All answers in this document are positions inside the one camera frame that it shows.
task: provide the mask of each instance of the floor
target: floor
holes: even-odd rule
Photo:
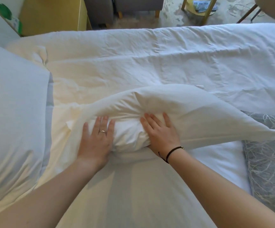
[[[158,19],[155,18],[154,11],[123,13],[123,19],[115,16],[111,29],[154,29],[198,25],[201,17],[182,11],[182,3],[183,0],[165,0]],[[217,0],[217,5],[219,8],[216,13],[208,18],[207,25],[236,23],[254,5],[254,0]],[[258,8],[242,23],[250,23],[250,19],[257,10]],[[275,20],[261,12],[253,22],[275,22]]]

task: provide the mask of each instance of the hand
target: hand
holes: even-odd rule
[[[77,154],[77,160],[92,165],[96,172],[101,170],[108,162],[112,148],[115,121],[111,120],[107,129],[108,117],[97,117],[92,134],[89,135],[88,123],[82,131],[82,139]]]
[[[173,148],[181,146],[181,142],[168,115],[163,113],[163,117],[166,125],[153,114],[145,114],[145,119],[141,118],[140,122],[150,137],[151,145],[148,147],[157,156],[159,156],[158,153],[160,153],[160,156],[166,160],[167,154]]]

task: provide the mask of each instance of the person's left arm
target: person's left arm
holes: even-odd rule
[[[76,161],[66,170],[0,213],[0,228],[56,227],[79,192],[108,162],[114,124],[108,117],[98,117],[89,135],[83,127]]]

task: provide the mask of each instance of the white pillow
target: white pillow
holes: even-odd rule
[[[147,148],[141,149],[150,144],[139,121],[145,112],[155,114],[161,121],[164,121],[162,112],[166,112],[187,149],[245,139],[275,139],[275,130],[200,88],[183,84],[149,86],[87,105],[64,148],[60,160],[64,163],[62,169],[76,157],[83,123],[89,123],[91,132],[96,116],[103,115],[116,120],[113,161],[131,162],[154,157]]]
[[[0,47],[0,207],[33,188],[48,163],[49,77],[48,70]]]

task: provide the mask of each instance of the wooden cabinet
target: wooden cabinet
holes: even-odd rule
[[[25,0],[19,20],[23,36],[91,29],[84,0]]]

